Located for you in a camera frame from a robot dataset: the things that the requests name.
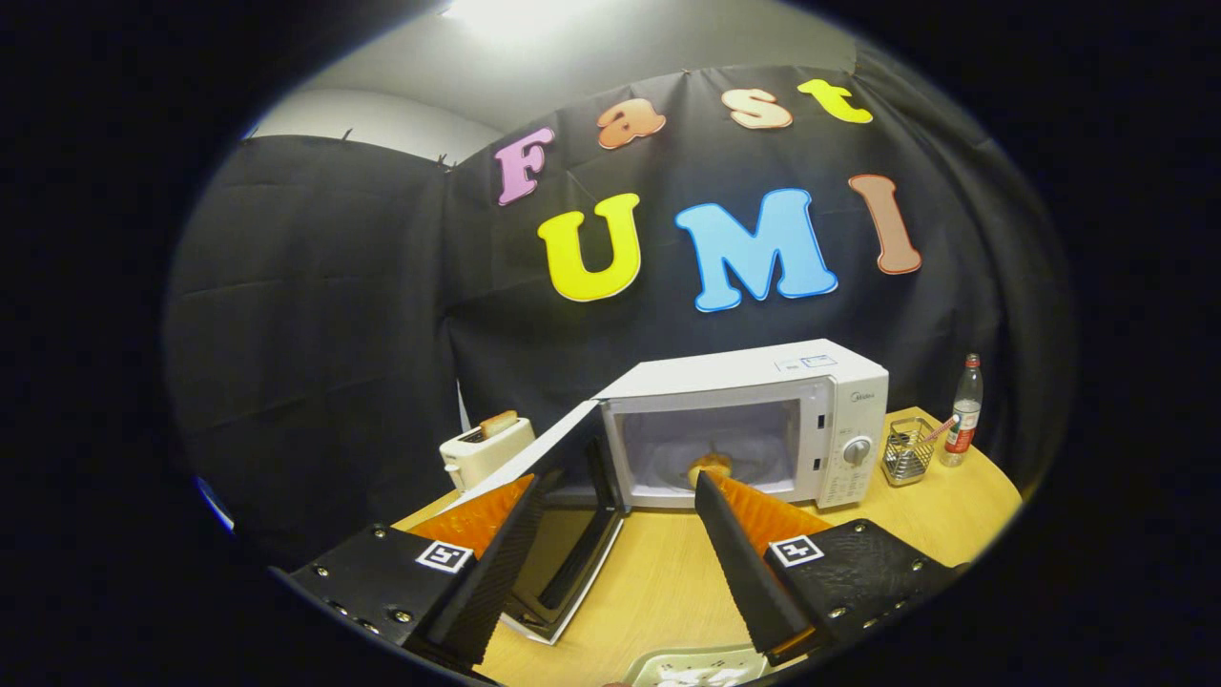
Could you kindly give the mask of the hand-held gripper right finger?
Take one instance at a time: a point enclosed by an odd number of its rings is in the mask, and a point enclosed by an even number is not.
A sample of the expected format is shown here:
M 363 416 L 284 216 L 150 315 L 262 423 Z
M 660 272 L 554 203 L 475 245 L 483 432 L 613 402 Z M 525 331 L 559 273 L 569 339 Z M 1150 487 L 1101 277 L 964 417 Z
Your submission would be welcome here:
M 835 656 L 960 577 L 871 519 L 829 525 L 716 470 L 697 473 L 694 504 L 755 650 L 775 666 Z

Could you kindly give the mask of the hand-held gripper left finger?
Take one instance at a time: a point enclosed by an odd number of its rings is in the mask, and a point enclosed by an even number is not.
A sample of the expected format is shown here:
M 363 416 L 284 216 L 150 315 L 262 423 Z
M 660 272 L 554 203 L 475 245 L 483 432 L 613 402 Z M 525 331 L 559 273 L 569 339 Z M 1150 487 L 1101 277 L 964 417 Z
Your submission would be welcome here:
M 324 613 L 454 674 L 484 663 L 545 513 L 534 473 L 408 531 L 371 525 L 286 575 Z

